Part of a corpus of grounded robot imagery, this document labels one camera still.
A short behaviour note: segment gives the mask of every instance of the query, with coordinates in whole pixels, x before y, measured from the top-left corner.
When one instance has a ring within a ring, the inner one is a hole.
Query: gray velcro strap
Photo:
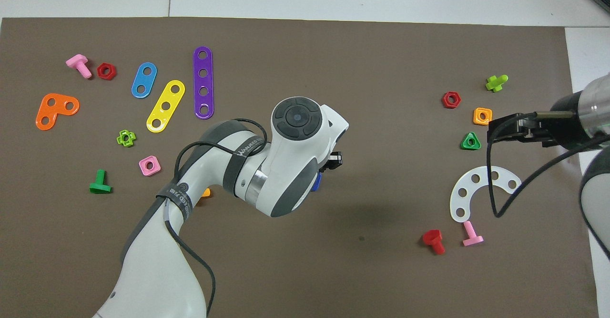
[[[180,211],[183,213],[183,219],[186,220],[189,218],[192,210],[193,204],[191,203],[190,197],[186,194],[186,191],[181,188],[180,185],[175,183],[166,184],[159,192],[157,193],[157,198],[168,198],[173,203],[178,206]]]
[[[229,164],[227,164],[227,168],[224,171],[224,190],[235,195],[235,183],[237,182],[239,173],[242,171],[242,168],[246,163],[246,159],[248,159],[250,154],[256,150],[259,145],[263,144],[263,142],[264,139],[262,137],[257,135],[252,136],[243,142],[239,148],[233,152],[233,155],[231,155],[231,159],[229,160]]]

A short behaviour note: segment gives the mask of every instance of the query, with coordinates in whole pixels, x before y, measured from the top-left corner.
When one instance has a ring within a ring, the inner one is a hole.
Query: purple plastic strip
[[[205,46],[193,53],[194,114],[200,119],[209,119],[214,114],[214,73],[212,51]]]

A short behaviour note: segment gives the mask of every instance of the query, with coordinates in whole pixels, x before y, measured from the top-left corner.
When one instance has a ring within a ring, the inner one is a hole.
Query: white plastic plate with holes
[[[521,185],[521,180],[505,168],[492,166],[492,184],[502,188],[508,194],[513,194],[517,187]],[[470,219],[470,199],[479,188],[487,185],[488,171],[486,166],[479,166],[462,175],[451,190],[451,199],[449,200],[451,218],[458,223],[464,223]],[[464,210],[462,216],[458,215],[460,209]]]

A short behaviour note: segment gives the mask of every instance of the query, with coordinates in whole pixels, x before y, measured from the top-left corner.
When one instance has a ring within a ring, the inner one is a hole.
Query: white floor
[[[610,71],[610,13],[592,0],[0,0],[2,18],[112,16],[563,26],[575,92]],[[583,169],[593,155],[581,155]],[[610,318],[610,261],[591,241],[600,317]]]

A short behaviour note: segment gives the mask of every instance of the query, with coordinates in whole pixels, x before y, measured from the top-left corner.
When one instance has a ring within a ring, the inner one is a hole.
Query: red hexagonal nut
[[[98,66],[98,77],[100,79],[111,80],[116,76],[116,67],[109,62],[103,62]]]
[[[446,92],[442,101],[446,109],[454,109],[462,102],[462,98],[457,92]]]

